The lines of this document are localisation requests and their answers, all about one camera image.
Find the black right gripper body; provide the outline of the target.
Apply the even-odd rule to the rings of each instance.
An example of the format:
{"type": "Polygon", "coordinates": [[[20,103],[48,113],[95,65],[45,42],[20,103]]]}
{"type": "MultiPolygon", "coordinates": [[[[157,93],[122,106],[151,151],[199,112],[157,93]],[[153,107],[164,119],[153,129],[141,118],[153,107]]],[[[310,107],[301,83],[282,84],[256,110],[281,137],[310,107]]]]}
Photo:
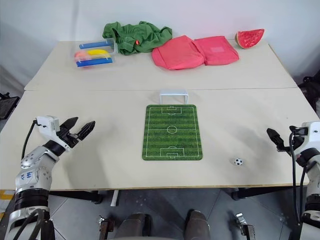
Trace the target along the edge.
{"type": "Polygon", "coordinates": [[[304,142],[303,136],[290,136],[288,141],[288,146],[284,147],[284,151],[291,155],[292,151],[295,151],[304,142]]]}

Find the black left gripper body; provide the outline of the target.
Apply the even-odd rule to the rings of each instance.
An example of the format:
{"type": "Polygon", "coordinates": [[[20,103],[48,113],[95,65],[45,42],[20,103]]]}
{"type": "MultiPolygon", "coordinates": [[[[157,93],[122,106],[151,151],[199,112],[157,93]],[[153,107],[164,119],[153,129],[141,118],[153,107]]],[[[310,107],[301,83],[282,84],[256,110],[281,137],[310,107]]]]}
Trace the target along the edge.
{"type": "Polygon", "coordinates": [[[69,152],[79,143],[79,136],[75,133],[70,133],[69,130],[61,129],[56,133],[57,143],[69,152]]]}

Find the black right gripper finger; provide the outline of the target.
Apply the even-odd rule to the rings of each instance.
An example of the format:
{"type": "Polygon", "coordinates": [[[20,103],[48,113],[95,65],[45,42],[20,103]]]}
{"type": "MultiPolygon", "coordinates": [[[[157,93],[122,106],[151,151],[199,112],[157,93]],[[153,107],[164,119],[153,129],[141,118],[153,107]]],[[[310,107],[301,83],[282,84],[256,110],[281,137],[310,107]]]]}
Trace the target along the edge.
{"type": "Polygon", "coordinates": [[[270,140],[276,145],[276,149],[278,152],[286,151],[284,140],[281,138],[280,134],[276,130],[272,128],[267,128],[266,133],[270,140]]]}

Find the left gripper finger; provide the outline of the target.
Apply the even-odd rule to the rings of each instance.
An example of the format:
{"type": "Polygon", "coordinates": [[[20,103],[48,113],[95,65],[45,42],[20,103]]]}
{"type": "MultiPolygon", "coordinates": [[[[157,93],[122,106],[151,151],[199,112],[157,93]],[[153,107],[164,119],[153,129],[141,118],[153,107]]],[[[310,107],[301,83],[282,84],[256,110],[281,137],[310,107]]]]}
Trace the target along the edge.
{"type": "Polygon", "coordinates": [[[60,132],[69,133],[70,129],[72,129],[75,126],[78,119],[79,119],[78,117],[68,118],[59,126],[60,132]]]}
{"type": "Polygon", "coordinates": [[[77,139],[83,141],[95,128],[95,121],[86,123],[81,130],[76,134],[77,139]]]}

